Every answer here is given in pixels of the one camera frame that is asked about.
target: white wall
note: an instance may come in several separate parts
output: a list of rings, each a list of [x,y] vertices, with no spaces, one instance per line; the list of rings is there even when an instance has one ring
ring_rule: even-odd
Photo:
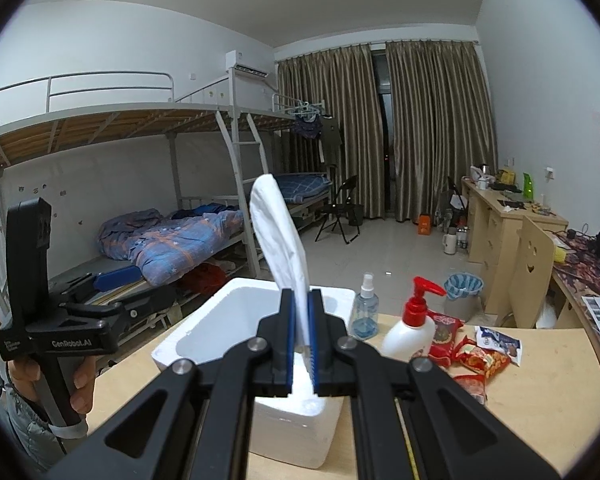
[[[500,163],[579,229],[600,230],[600,29],[579,0],[484,0],[477,31]],[[555,170],[547,182],[544,168]]]
[[[21,8],[0,36],[0,87],[60,73],[148,70],[171,74],[178,98],[226,75],[224,54],[231,50],[240,50],[259,68],[273,72],[272,49],[267,45],[172,10],[99,0],[33,4]],[[191,73],[196,80],[189,78]],[[168,80],[159,76],[100,75],[56,80],[52,90],[165,84]],[[225,104],[228,86],[218,90],[224,93],[219,102]],[[43,113],[45,93],[46,82],[1,92],[0,122]],[[270,91],[260,83],[239,80],[237,93],[238,104],[270,107]],[[166,101],[169,96],[156,90],[88,92],[52,98],[51,109]]]
[[[179,97],[225,75],[224,54],[230,50],[240,50],[259,67],[273,72],[270,47],[171,10],[96,0],[34,4],[23,7],[0,37],[0,87],[66,72],[149,70],[170,73]],[[190,73],[197,79],[191,80]],[[110,85],[162,86],[165,82],[153,76],[98,76],[54,83],[53,91]],[[224,94],[219,103],[227,104],[228,86],[216,91]],[[0,123],[43,113],[45,92],[46,83],[4,91],[0,95]],[[215,103],[217,95],[209,97],[207,93],[205,99]],[[239,105],[270,107],[270,90],[263,90],[260,83],[237,81],[237,95]],[[58,97],[51,109],[166,101],[168,96],[168,92],[154,90],[88,92]],[[183,192],[235,193],[219,134],[183,136],[178,139],[178,149]],[[245,172],[259,160],[257,150],[253,155],[245,161]],[[104,220],[144,208],[156,207],[163,213],[176,208],[168,144],[160,137],[53,154],[7,168],[0,181],[7,206],[42,196],[57,213],[52,219],[48,253],[50,276],[97,256],[94,237]],[[0,260],[4,258],[1,236]],[[3,265],[0,274],[4,278]]]

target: snack bag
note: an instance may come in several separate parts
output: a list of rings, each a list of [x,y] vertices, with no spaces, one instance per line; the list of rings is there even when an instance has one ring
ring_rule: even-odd
[[[511,359],[495,350],[480,348],[474,340],[464,336],[454,350],[453,361],[459,362],[469,370],[482,374],[485,379],[488,379],[506,367]]]
[[[454,381],[467,390],[480,404],[484,405],[487,402],[484,375],[458,375],[454,377]]]
[[[458,329],[464,325],[458,318],[445,316],[437,312],[428,311],[429,316],[436,323],[436,333],[433,336],[429,358],[435,364],[449,368],[451,356],[454,352],[454,343]]]
[[[475,340],[480,348],[495,350],[511,358],[511,361],[520,366],[522,361],[522,341],[505,335],[492,328],[484,326],[475,327]]]

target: wooden chair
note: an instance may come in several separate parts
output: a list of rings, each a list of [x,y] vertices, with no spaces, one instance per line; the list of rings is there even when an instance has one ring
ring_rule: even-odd
[[[554,268],[554,242],[529,218],[522,219],[516,265],[509,285],[511,313],[518,328],[535,328]]]

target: curtain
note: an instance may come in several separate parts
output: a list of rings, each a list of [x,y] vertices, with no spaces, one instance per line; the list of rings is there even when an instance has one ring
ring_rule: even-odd
[[[459,183],[472,164],[496,168],[487,85],[474,44],[386,44],[394,104],[398,221],[433,215],[446,177]]]
[[[384,217],[382,119],[369,45],[355,45],[281,61],[280,93],[312,103],[324,99],[338,120],[344,146],[336,186],[358,176],[355,200],[368,218]],[[320,171],[316,140],[283,134],[285,171]]]

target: blue checkered bedsheet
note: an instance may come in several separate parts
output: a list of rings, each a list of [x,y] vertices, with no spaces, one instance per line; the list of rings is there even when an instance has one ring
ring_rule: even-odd
[[[204,213],[171,220],[156,209],[107,220],[100,227],[100,252],[129,260],[153,286],[170,283],[219,251],[242,229],[242,211]]]
[[[274,175],[280,192],[289,204],[301,204],[329,189],[331,181],[323,173],[285,173]]]

